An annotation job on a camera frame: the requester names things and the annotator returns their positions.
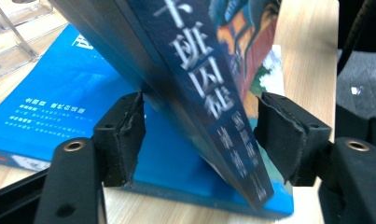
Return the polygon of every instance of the metal ring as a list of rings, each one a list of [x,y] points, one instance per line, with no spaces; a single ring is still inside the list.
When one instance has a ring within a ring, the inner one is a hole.
[[[82,142],[82,141],[74,141],[74,142],[70,142],[68,144],[66,144],[64,146],[64,150],[65,151],[78,151],[80,149],[82,149],[83,147],[85,146],[85,143]]]
[[[369,151],[370,150],[370,148],[367,145],[360,143],[360,142],[353,141],[353,140],[346,141],[345,145],[357,151]]]

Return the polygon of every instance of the table surface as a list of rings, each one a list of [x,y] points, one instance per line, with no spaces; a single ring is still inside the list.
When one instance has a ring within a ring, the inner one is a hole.
[[[274,40],[282,46],[286,96],[330,127],[334,127],[338,15],[337,0],[283,0]],[[54,11],[18,30],[31,38],[64,24],[66,20]],[[47,41],[35,50],[45,52],[61,30],[47,35]],[[29,63],[0,79],[0,103],[34,66]],[[0,188],[31,173],[0,165]],[[294,215],[277,221],[117,189],[105,189],[105,201],[108,223],[323,223],[318,184],[319,181],[313,188],[294,188]]]

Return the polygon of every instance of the clamp hole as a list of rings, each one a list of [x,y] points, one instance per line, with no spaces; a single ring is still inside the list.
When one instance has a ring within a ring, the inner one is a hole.
[[[57,209],[56,215],[57,217],[69,217],[74,214],[76,207],[71,203],[65,203]]]
[[[75,141],[75,142],[71,142],[71,143],[66,144],[63,149],[65,151],[78,151],[78,150],[82,149],[84,146],[85,146],[84,142]]]
[[[352,141],[352,140],[347,141],[345,145],[356,151],[369,151],[370,150],[370,148],[367,145],[360,143],[360,142]]]
[[[311,128],[319,128],[319,125],[316,124],[316,123],[311,123],[311,124],[309,124],[309,126],[310,126]]]
[[[114,128],[114,127],[115,127],[115,125],[114,125],[114,124],[111,124],[111,123],[109,123],[109,124],[106,124],[106,125],[105,125],[105,127],[106,127],[106,128]]]

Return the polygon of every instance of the book cover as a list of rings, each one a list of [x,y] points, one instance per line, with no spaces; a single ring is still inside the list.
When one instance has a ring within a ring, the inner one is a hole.
[[[272,48],[281,0],[213,0],[209,15],[244,101]]]
[[[119,97],[134,91],[71,25],[32,73],[0,104],[0,164],[39,171],[68,138],[92,128]],[[291,192],[272,178],[274,195],[255,211],[179,134],[146,104],[146,137],[138,157],[137,193],[260,217],[293,213]]]
[[[234,80],[239,78],[233,78],[225,55],[227,44],[219,44],[209,16],[215,1],[83,2],[53,4],[259,209],[273,189],[241,101],[247,85],[237,89]],[[251,16],[266,14],[267,1],[260,5]],[[245,77],[255,74],[247,64],[260,29],[248,31],[254,34],[242,61]]]

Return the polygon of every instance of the blue book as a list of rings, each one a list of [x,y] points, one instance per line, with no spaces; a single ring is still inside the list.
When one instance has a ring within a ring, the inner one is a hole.
[[[0,104],[0,164],[42,170],[54,148],[92,128],[117,99],[134,89],[71,25],[31,74]],[[138,156],[133,189],[138,193],[280,218],[293,213],[282,180],[254,210],[227,184],[163,115],[145,107],[146,137]]]

